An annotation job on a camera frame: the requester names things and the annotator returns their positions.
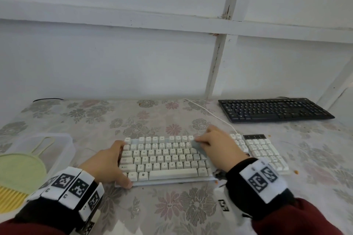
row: floral tablecloth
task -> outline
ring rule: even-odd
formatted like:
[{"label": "floral tablecloth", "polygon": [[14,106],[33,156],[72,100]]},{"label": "floral tablecloth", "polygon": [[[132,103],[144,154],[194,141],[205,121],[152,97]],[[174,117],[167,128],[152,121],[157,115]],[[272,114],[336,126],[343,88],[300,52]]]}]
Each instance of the floral tablecloth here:
[{"label": "floral tablecloth", "polygon": [[[196,103],[226,120],[217,101]],[[186,100],[43,100],[0,129],[0,153],[17,137],[71,134],[76,166],[117,139],[200,135],[210,124],[230,126]],[[285,176],[297,197],[317,206],[344,234],[353,234],[353,130],[337,120],[234,125],[241,134],[265,134],[287,160]],[[213,199],[217,182],[133,187],[105,186],[102,215],[92,234],[253,234],[249,220],[231,232]]]}]

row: white cable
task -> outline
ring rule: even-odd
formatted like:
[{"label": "white cable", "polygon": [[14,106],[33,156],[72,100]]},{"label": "white cable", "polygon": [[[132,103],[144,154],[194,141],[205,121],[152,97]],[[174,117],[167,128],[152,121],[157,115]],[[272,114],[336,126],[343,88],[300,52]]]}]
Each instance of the white cable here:
[{"label": "white cable", "polygon": [[207,111],[208,113],[210,113],[212,116],[216,117],[218,120],[221,120],[222,122],[226,123],[226,124],[229,125],[231,128],[233,128],[233,130],[234,130],[235,133],[238,133],[238,132],[235,130],[235,128],[234,128],[230,123],[227,123],[226,121],[222,120],[221,118],[218,118],[217,116],[215,116],[213,113],[211,113],[209,110],[207,110],[206,108],[202,107],[201,105],[199,105],[199,104],[197,104],[197,103],[195,103],[195,102],[193,102],[193,101],[191,101],[191,100],[188,100],[188,101],[191,102],[191,103],[193,103],[193,104],[195,104],[195,105],[197,105],[197,106],[199,106],[199,107],[201,107],[201,108],[203,108],[205,111]]}]

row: black cable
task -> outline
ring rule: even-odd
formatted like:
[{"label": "black cable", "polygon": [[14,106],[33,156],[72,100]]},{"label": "black cable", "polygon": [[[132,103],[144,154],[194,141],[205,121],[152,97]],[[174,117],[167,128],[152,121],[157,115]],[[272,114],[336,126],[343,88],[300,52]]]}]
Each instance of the black cable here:
[{"label": "black cable", "polygon": [[38,100],[63,100],[63,99],[60,99],[60,98],[57,98],[57,97],[51,97],[51,98],[48,98],[48,99],[38,99]]}]

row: right hand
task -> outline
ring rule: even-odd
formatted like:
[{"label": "right hand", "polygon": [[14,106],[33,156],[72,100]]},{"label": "right hand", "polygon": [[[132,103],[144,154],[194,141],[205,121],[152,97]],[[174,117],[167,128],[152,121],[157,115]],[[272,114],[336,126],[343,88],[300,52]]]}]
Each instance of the right hand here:
[{"label": "right hand", "polygon": [[212,163],[225,172],[249,158],[226,132],[213,125],[207,128],[205,134],[196,137],[195,141],[201,142],[201,148]]}]

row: left hand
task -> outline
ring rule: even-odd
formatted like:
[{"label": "left hand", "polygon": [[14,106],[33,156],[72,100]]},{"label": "left hand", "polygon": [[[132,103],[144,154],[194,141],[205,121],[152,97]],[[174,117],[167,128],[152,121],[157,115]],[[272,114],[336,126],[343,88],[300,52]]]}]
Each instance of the left hand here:
[{"label": "left hand", "polygon": [[79,168],[91,174],[97,183],[115,181],[123,188],[131,188],[132,182],[123,175],[117,166],[117,161],[125,142],[116,140],[109,149],[100,150],[94,156],[82,163]]}]

